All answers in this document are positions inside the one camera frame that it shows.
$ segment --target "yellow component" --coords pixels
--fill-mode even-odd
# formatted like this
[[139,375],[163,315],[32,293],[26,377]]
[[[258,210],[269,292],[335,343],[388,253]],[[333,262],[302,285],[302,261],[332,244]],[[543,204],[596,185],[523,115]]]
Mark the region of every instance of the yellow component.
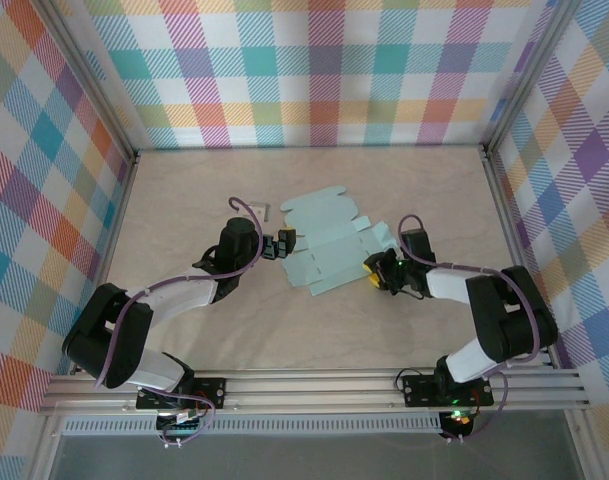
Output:
[[377,273],[371,273],[368,276],[368,279],[371,281],[376,288],[380,288],[380,277],[377,276]]

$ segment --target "plaid wall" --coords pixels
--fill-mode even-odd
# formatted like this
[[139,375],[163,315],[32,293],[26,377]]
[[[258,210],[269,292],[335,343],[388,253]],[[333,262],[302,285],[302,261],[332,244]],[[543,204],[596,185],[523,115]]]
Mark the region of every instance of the plaid wall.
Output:
[[609,0],[583,2],[500,154],[529,266],[609,452]]
[[478,143],[555,3],[59,0],[145,148]]
[[126,161],[29,0],[0,2],[0,479],[93,290]]

